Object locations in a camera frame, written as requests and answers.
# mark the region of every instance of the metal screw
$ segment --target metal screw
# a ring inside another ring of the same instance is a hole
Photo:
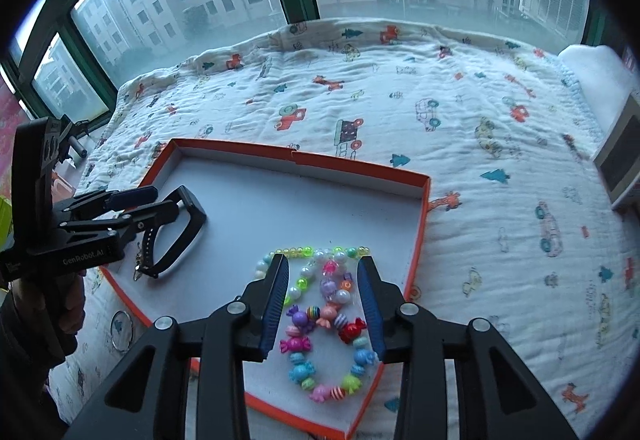
[[[242,301],[234,301],[226,306],[229,314],[241,314],[246,309],[246,305]]]
[[[417,305],[414,303],[403,303],[400,305],[400,313],[404,315],[416,315],[420,311]]]
[[[491,328],[489,321],[482,318],[474,319],[473,321],[471,321],[471,326],[476,332],[486,332],[487,330],[489,330],[489,328]]]
[[[158,330],[167,330],[167,328],[171,328],[173,324],[174,320],[167,316],[159,317],[154,323]]]

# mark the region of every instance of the bed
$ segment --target bed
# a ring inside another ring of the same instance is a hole
[[[488,318],[581,437],[624,381],[640,340],[640,227],[609,208],[590,161],[602,129],[556,56],[388,20],[286,26],[122,86],[79,192],[136,186],[172,137],[290,146],[430,175],[414,301],[448,321]],[[97,269],[86,291],[78,351],[50,376],[67,420],[121,355],[110,327],[126,308]],[[452,366],[447,375],[453,388]],[[385,369],[358,438],[392,437],[399,379],[398,367]],[[456,407],[450,391],[452,438]],[[253,411],[250,426],[258,440],[306,438]]]

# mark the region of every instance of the metal ring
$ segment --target metal ring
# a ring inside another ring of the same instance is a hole
[[[130,326],[130,337],[129,337],[129,343],[127,344],[126,348],[122,349],[119,348],[116,345],[116,342],[113,340],[113,324],[116,321],[116,317],[119,314],[124,314],[127,316],[127,318],[129,319],[129,326]],[[131,318],[131,316],[129,315],[129,313],[125,312],[124,310],[118,310],[113,317],[111,318],[111,325],[109,327],[109,335],[111,337],[111,344],[113,345],[113,347],[116,349],[116,351],[120,352],[121,354],[125,354],[127,351],[129,351],[129,348],[131,347],[132,343],[133,343],[133,319]]]

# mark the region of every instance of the human hand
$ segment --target human hand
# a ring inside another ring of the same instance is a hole
[[[60,316],[58,326],[65,334],[76,335],[84,324],[84,282],[86,271],[76,274],[65,296],[66,311]],[[15,309],[24,323],[34,332],[40,333],[38,315],[45,309],[45,301],[38,287],[29,281],[17,279],[12,282]]]

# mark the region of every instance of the green bead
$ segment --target green bead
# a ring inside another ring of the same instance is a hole
[[[305,391],[311,391],[316,387],[316,382],[311,377],[308,377],[300,383],[300,386]]]

